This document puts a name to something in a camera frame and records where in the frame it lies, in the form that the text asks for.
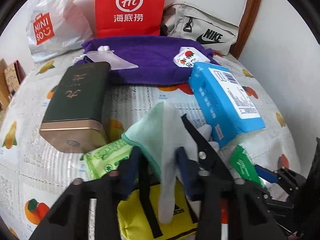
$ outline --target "adidas logo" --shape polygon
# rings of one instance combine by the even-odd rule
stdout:
[[[184,212],[183,208],[179,208],[176,204],[174,205],[174,212],[173,215],[181,214]]]

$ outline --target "dark green tin box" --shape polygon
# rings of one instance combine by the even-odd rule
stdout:
[[[108,143],[110,64],[69,67],[49,103],[40,135],[58,151],[86,153]]]

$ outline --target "nike swoosh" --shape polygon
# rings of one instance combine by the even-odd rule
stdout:
[[[203,39],[202,39],[202,35],[203,35],[204,33],[202,33],[198,38],[197,38],[197,41],[200,43],[200,44],[215,44],[215,43],[225,43],[225,42],[221,42],[221,41],[204,41]]]

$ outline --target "nike logo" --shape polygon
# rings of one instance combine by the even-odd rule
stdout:
[[[205,33],[202,33],[198,38],[197,41],[200,44],[217,44],[217,43],[225,43],[223,41],[220,41],[220,39],[223,37],[221,33],[215,32],[213,30],[208,29]]]

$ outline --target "cardboard box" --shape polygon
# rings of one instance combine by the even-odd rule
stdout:
[[[257,108],[227,68],[197,62],[189,84],[220,147],[238,134],[266,127]]]
[[[3,110],[6,110],[9,103],[9,90],[7,87],[7,83],[4,78],[4,70],[7,67],[4,59],[0,60],[0,104]]]

